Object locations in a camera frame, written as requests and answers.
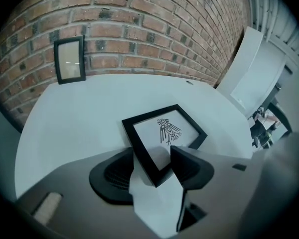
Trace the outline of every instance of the black picture frame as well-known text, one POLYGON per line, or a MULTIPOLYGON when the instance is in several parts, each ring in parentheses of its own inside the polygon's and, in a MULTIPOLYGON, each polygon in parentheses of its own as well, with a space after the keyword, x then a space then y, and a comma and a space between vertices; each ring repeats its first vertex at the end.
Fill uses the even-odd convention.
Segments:
POLYGON ((171 175, 173 175, 173 170, 171 168, 171 163, 164 167, 162 170, 159 170, 155 165, 154 161, 150 157, 148 151, 142 143, 134 125, 163 115, 168 112, 178 111, 188 122, 189 124, 199 133, 199 136, 188 146, 189 148, 198 149, 203 141, 206 139, 207 134, 204 130, 179 106, 172 105, 156 111, 152 111, 146 114, 138 115, 129 119, 122 120, 123 127, 128 135, 130 143, 134 149, 134 153, 138 158, 141 166, 145 170, 149 180, 153 183, 155 187, 161 185, 165 180, 167 180, 171 175))
POLYGON ((84 64, 84 35, 74 36, 66 39, 60 39, 54 42, 54 63, 55 63, 55 72, 56 77, 58 79, 59 84, 71 83, 71 82, 79 82, 85 81, 85 64, 84 64), (60 72, 60 64, 59 64, 59 45, 70 43, 70 42, 79 42, 79 63, 80 63, 80 77, 62 79, 60 72))

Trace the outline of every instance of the white table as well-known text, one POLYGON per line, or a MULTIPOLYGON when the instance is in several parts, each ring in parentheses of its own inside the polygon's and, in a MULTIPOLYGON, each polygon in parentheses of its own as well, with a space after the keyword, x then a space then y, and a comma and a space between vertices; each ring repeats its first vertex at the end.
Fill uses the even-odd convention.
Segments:
POLYGON ((183 78, 127 74, 51 84, 35 104, 20 138, 17 197, 63 164, 129 147, 121 120, 174 104, 207 133, 199 149, 251 158, 250 130, 243 114, 208 84, 190 82, 193 85, 183 78))

